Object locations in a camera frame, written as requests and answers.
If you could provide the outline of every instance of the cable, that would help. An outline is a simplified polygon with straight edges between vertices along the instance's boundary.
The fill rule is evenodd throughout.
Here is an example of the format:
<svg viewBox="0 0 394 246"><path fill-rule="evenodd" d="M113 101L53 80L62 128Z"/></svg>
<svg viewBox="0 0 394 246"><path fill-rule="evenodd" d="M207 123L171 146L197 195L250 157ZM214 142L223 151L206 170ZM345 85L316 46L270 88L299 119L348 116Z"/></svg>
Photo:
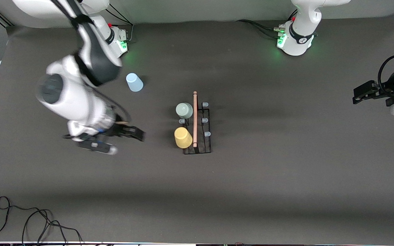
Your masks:
<svg viewBox="0 0 394 246"><path fill-rule="evenodd" d="M108 9L106 9L106 11L107 11L109 14L113 15L113 16L114 16L115 18L117 18L118 20L121 20L121 21L123 21L123 22L128 23L129 25L131 25L130 22L128 22L127 20L124 20L124 19L122 19L122 18L116 16L114 13L110 12Z"/></svg>
<svg viewBox="0 0 394 246"><path fill-rule="evenodd" d="M129 42L132 40L133 38L133 28L135 27L135 25L132 24L132 30L130 31L130 38L129 38Z"/></svg>
<svg viewBox="0 0 394 246"><path fill-rule="evenodd" d="M127 110L122 107L119 103L117 103L116 101L114 101L113 99L111 99L110 97L106 96L105 94L101 93L99 90L92 88L92 90L94 90L94 92L97 92L100 96L102 96L103 98L105 98L107 101L109 101L110 103L114 104L115 106L117 106L119 109L121 109L121 111L125 114L126 118L123 119L122 121L125 121L127 123L130 123L132 121L132 117L130 116L129 112L127 112Z"/></svg>
<svg viewBox="0 0 394 246"><path fill-rule="evenodd" d="M262 29L266 29L266 30L273 30L273 28L270 27L266 27L264 25L259 24L258 22L254 22L253 20L246 20L246 19L242 19L242 20L237 20L237 22L246 22L246 23L250 23L252 25L258 26Z"/></svg>
<svg viewBox="0 0 394 246"><path fill-rule="evenodd" d="M390 56L389 58L387 58L387 60L385 60L385 61L383 62L383 64L381 65L380 70L378 71L378 85L380 86L381 90L382 90L387 96L389 96L389 97L391 97L391 98L394 98L394 96L393 96L391 93L389 93L389 92L387 92L387 91L384 90L383 84L382 84L382 82L381 82L381 76L382 76L382 74L383 74L383 70L384 70L386 64L387 64L389 61L391 61L392 59L394 59L394 56Z"/></svg>
<svg viewBox="0 0 394 246"><path fill-rule="evenodd" d="M62 225L59 223L59 221L57 221L57 220L52 220L52 221L51 221L51 220L49 219L49 217L48 217L48 212L50 213L51 217L53 216L53 213L52 213L49 209L38 209L37 207L30 207L30 208L18 207L18 206L16 206L16 205L11 205L11 204L10 204L10 200L9 200L6 196L0 196L0 202L1 202L2 199L5 199L5 200L7 201L7 203L8 203L8 205L7 205L7 207L1 207L1 206L0 206L0 210L7 210L6 217L5 217L5 221L4 221L3 226L2 226L1 229L0 229L0 232L1 232L1 231L5 228L5 226L7 225L8 215L9 215L9 213L10 213L10 209L11 209L11 208L15 207L15 208L20 209L20 210L31 210L31 209L35 209L35 210L36 210L36 211L34 211L34 212L27 218L27 221L25 221L24 228L23 228L23 230L22 230L22 245L24 245L24 235L25 235L25 231L26 231L28 222L29 222L30 218L31 218L33 215L37 214L37 213L39 213L39 214L45 219L44 228L43 228L43 230L42 230L41 235L40 235L39 238L38 238L38 245L39 245L40 240L42 239L43 235L44 235L45 232L47 231L47 229L50 228L51 226L55 226L55 227L58 227L58 228L60 229L61 234L62 234L62 237L63 237L65 243L67 243L68 241L67 241L67 239L66 239L66 237L65 237L65 234L64 234L64 232L63 232L63 229L75 231L75 232L77 233L78 240L80 241L80 245L81 245L81 242L83 241L83 239L81 238L81 235L80 235L80 233L78 232L78 230L76 230L76 229L74 229L74 228L62 226Z"/></svg>
<svg viewBox="0 0 394 246"><path fill-rule="evenodd" d="M122 15L112 4L109 4L119 15L121 15L122 16L122 18L124 18L125 20L127 20L127 18L124 16L124 15Z"/></svg>
<svg viewBox="0 0 394 246"><path fill-rule="evenodd" d="M288 17L287 21L290 21L291 18L293 18L293 16L297 14L297 9L295 11L293 11L293 13L291 13L290 17Z"/></svg>
<svg viewBox="0 0 394 246"><path fill-rule="evenodd" d="M270 34L268 34L268 33L266 33L266 32L264 31L264 30L270 31L270 30L273 30L273 28L266 27L266 26L261 25L261 24L259 24L259 23L257 23L257 22L254 22L253 20L244 20L244 19L242 19L242 20L237 20L237 22L249 23L249 24L253 25L255 28L257 28L258 31L260 31L261 33L263 33L264 35L266 35L267 37L277 39L277 37L272 36L272 35L270 35Z"/></svg>

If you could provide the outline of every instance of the yellow plastic cup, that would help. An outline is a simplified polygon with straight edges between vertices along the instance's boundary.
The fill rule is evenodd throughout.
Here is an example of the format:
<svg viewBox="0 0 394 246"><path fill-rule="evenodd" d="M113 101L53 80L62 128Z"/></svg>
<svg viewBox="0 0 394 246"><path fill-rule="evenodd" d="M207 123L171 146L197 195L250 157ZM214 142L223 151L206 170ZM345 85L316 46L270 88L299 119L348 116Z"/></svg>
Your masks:
<svg viewBox="0 0 394 246"><path fill-rule="evenodd" d="M193 137L184 127L177 128L174 131L175 143L179 148L186 149L193 143Z"/></svg>

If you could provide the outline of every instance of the wooden stick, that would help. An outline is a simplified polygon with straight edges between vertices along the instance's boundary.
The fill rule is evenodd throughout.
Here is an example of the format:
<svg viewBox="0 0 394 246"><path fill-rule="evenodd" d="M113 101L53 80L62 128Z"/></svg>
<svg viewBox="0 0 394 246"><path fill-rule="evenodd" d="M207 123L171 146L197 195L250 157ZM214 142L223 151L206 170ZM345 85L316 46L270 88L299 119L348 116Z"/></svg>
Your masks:
<svg viewBox="0 0 394 246"><path fill-rule="evenodd" d="M197 92L193 94L194 98L194 132L193 132L193 148L197 147L197 114L198 114L198 106L197 106Z"/></svg>

